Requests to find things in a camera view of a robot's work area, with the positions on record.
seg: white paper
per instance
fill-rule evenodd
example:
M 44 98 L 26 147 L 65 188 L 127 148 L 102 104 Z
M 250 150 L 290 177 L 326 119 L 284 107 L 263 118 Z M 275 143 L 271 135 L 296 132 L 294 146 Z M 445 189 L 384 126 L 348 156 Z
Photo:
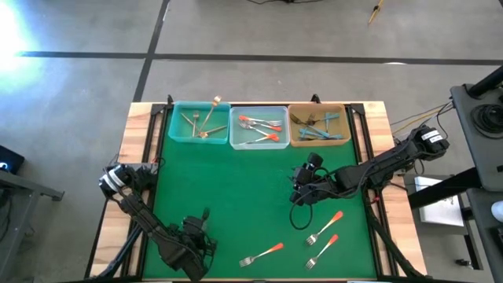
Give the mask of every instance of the white paper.
M 425 177 L 416 177 L 414 181 L 417 192 L 441 182 L 441 180 Z M 448 197 L 445 200 L 439 200 L 434 204 L 419 208 L 419 215 L 421 222 L 464 226 L 457 196 Z

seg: orange handle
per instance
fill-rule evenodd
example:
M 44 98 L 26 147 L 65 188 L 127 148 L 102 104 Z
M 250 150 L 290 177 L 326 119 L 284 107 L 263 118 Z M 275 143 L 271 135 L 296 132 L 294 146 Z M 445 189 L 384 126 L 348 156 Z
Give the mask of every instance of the orange handle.
M 334 234 L 329 241 L 329 244 L 335 243 L 339 239 L 339 236 L 337 234 Z
M 277 134 L 268 134 L 267 138 L 270 138 L 270 139 L 272 139 L 275 142 L 279 142 L 280 141 L 280 138 L 277 136 Z
M 279 244 L 273 246 L 272 248 L 270 248 L 267 252 L 274 252 L 274 251 L 280 250 L 282 248 L 283 248 L 283 243 L 279 243 Z
M 332 222 L 335 222 L 343 217 L 343 212 L 338 211 L 333 217 L 332 217 Z

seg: teal plastic bin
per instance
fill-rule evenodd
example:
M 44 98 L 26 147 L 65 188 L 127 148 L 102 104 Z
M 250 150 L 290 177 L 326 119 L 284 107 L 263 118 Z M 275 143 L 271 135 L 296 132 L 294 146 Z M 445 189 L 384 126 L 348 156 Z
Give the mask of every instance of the teal plastic bin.
M 193 114 L 195 111 L 199 112 L 199 119 L 196 122 L 197 127 L 203 125 L 206 115 L 210 112 L 211 102 L 204 101 L 177 101 L 174 104 L 173 116 L 171 118 L 170 130 L 168 136 L 177 142 L 192 142 L 192 143 L 206 143 L 215 145 L 224 145 L 229 140 L 229 112 L 230 104 L 221 102 L 213 109 L 210 119 L 204 125 L 203 131 L 215 129 L 220 126 L 227 126 L 223 130 L 211 133 L 207 138 L 192 137 L 193 126 L 183 118 L 182 113 L 194 121 Z

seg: green table surface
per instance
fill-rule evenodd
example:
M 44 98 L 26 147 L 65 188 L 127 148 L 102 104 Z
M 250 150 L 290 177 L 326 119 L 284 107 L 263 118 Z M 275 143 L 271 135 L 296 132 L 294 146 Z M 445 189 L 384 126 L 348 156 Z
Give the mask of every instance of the green table surface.
M 163 158 L 153 211 L 166 225 L 184 217 L 200 217 L 210 208 L 207 233 L 218 241 L 215 260 L 205 279 L 375 278 L 362 196 L 324 200 L 313 206 L 314 218 L 305 230 L 295 230 L 288 213 L 292 206 L 292 169 L 309 153 L 321 155 L 329 170 L 356 164 L 354 147 L 234 150 L 229 144 L 178 143 L 164 139 Z M 331 225 L 313 246 L 305 240 L 317 233 L 337 211 L 343 218 Z M 308 220 L 309 208 L 297 207 L 298 226 Z M 339 240 L 312 270 L 304 266 L 337 233 Z M 239 261 L 282 242 L 285 247 L 240 268 Z M 144 278 L 186 278 L 170 269 L 152 241 L 147 246 Z

